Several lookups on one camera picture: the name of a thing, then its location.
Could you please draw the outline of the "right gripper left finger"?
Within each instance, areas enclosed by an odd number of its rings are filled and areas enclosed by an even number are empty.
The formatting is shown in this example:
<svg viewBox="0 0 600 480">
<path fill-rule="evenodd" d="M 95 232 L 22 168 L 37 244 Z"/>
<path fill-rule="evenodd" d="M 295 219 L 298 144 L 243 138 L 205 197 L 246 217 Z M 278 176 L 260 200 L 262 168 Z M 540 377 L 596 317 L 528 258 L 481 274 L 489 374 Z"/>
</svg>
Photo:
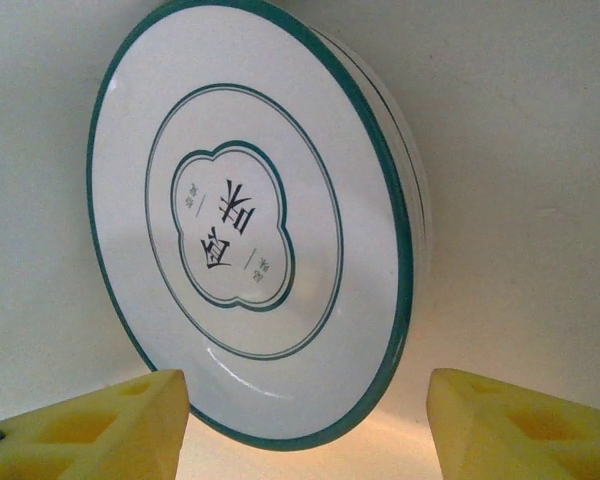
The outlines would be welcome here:
<svg viewBox="0 0 600 480">
<path fill-rule="evenodd" d="M 161 370 L 0 421 L 0 479 L 173 479 L 189 417 Z"/>
</svg>

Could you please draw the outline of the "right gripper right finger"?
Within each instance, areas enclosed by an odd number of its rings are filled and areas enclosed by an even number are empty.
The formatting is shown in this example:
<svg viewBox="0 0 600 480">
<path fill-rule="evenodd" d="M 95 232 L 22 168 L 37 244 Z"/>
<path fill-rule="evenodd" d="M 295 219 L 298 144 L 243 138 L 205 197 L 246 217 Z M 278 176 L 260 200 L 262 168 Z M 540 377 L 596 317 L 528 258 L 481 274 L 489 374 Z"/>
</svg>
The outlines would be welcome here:
<svg viewBox="0 0 600 480">
<path fill-rule="evenodd" d="M 600 409 L 439 368 L 426 411 L 445 479 L 600 479 Z"/>
</svg>

